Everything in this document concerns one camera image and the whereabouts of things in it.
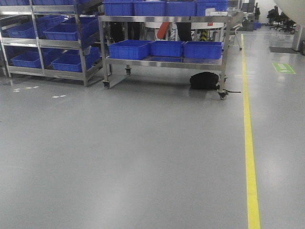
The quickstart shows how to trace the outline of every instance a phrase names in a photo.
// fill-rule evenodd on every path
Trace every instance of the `cart wheel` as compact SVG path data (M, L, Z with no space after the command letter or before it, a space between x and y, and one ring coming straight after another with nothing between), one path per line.
M132 73L132 69L131 68L126 68L126 74L130 75Z
M103 82L104 83L104 88L109 89L110 88L110 83L109 82Z
M229 94L226 90L224 92L218 93L221 100L226 100Z
M220 99L221 99L221 100L226 100L226 99L227 99L227 96L226 96L226 95L220 95Z

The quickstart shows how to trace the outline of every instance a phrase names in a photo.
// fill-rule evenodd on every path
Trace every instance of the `yellow tape line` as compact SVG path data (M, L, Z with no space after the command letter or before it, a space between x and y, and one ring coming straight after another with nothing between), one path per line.
M261 223L260 223L260 214L258 208L249 89L248 89L248 75L247 75L246 56L244 51L243 34L242 34L242 48L243 48L244 128L245 128L246 171L247 171L248 228L260 229Z

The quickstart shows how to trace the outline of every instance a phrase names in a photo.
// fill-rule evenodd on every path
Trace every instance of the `gray epoxy floor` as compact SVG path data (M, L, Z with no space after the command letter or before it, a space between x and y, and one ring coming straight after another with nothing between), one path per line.
M289 47L292 36L268 33L244 36L262 228L302 229L305 56L270 53L268 46ZM290 64L296 74L277 73L273 62Z
M269 33L245 36L262 228L300 229L304 57L269 53ZM242 90L229 52L227 89ZM115 66L110 90L0 78L1 229L247 228L243 95L190 90L190 70L132 73Z

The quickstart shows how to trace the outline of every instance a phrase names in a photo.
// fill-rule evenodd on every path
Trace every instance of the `black trousers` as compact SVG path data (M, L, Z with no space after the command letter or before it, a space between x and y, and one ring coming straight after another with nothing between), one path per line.
M178 29L178 35L182 42L188 42L192 40L191 36L191 23L190 22L179 22L176 23Z
M110 33L114 42L121 42L125 40L123 34L123 27L121 22L110 22ZM140 39L140 23L129 22L128 23L128 39L138 40Z

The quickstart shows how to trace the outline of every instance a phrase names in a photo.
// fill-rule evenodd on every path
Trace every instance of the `black office chair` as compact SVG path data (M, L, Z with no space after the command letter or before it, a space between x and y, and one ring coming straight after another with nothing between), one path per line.
M295 22L293 20L291 20L290 18L288 18L283 12L281 14L281 17L283 17L283 28L280 29L280 31L284 31L284 32L290 32L290 33L294 33L295 32L295 28L294 28L294 24Z
M282 18L280 15L279 15L279 13L278 13L278 7L277 6L275 6L274 7L274 14L273 14L273 21L275 21L275 22L277 22L277 25L276 26L272 26L272 27L270 27L270 29L275 29L275 30L277 30L278 28L283 28L283 27L281 27L280 26L280 24L283 22L283 20L284 20L284 18Z

